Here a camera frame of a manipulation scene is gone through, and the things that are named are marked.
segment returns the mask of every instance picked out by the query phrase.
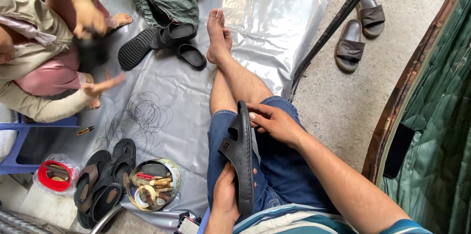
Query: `black metal pole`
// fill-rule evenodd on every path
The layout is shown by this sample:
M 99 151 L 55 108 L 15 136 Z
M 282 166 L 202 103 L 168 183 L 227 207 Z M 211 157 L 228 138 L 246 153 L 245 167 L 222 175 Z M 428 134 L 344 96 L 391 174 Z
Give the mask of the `black metal pole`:
M 294 99 L 294 95 L 296 94 L 296 89 L 298 88 L 299 80 L 301 76 L 309 67 L 309 64 L 314 59 L 315 55 L 321 50 L 321 48 L 327 43 L 327 41 L 332 37 L 333 33 L 340 27 L 343 21 L 347 18 L 347 16 L 352 12 L 352 10 L 356 7 L 356 5 L 360 2 L 360 0 L 346 0 L 343 4 L 342 8 L 340 8 L 339 12 L 333 20 L 330 22 L 327 29 L 322 33 L 321 37 L 317 41 L 317 43 L 312 47 L 311 51 L 309 51 L 308 55 L 303 59 L 301 64 L 299 64 L 296 72 L 294 73 L 294 81 L 291 87 L 291 94 L 289 97 L 289 101 L 292 102 Z

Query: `beige jacket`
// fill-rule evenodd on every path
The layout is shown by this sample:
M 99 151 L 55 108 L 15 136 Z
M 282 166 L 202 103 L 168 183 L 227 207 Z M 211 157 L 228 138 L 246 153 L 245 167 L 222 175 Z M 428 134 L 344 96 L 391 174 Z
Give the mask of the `beige jacket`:
M 40 0 L 0 0 L 0 14 L 30 22 L 38 31 L 57 37 L 53 44 L 17 49 L 12 60 L 0 65 L 0 103 L 38 122 L 53 122 L 82 110 L 90 101 L 82 90 L 52 101 L 27 94 L 12 81 L 68 50 L 72 33 L 64 20 Z

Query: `smartphone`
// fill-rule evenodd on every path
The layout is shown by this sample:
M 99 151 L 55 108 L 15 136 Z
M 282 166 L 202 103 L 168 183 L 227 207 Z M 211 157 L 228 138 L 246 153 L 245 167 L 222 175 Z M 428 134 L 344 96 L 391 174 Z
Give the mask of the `smartphone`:
M 177 227 L 177 233 L 179 234 L 197 234 L 200 225 L 193 221 L 191 218 L 184 216 Z

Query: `striped shirt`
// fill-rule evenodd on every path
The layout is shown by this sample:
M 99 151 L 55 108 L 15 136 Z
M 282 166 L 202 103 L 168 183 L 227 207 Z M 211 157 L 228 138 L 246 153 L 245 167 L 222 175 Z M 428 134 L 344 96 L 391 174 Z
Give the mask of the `striped shirt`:
M 325 209 L 289 204 L 273 207 L 245 219 L 234 234 L 357 234 L 342 216 Z M 401 219 L 380 234 L 431 234 L 409 219 Z

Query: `red container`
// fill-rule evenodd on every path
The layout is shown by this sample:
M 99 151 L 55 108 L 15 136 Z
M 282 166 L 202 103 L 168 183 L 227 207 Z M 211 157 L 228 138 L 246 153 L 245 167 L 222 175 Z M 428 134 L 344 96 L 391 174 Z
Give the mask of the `red container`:
M 70 178 L 69 181 L 63 181 L 63 182 L 55 181 L 52 178 L 48 178 L 47 175 L 46 175 L 46 172 L 48 171 L 48 169 L 46 169 L 45 165 L 50 165 L 50 164 L 60 165 L 60 166 L 64 167 L 66 169 L 66 171 L 69 172 L 69 175 L 72 174 L 72 169 L 70 169 L 66 165 L 63 165 L 60 162 L 47 160 L 43 164 L 41 164 L 41 166 L 39 166 L 38 181 L 40 183 L 42 183 L 42 185 L 44 185 L 45 187 L 47 187 L 51 190 L 54 190 L 56 192 L 63 192 L 65 190 L 67 190 L 67 188 L 70 187 L 70 181 L 72 180 L 72 178 L 70 178 L 71 176 L 69 176 L 69 178 Z

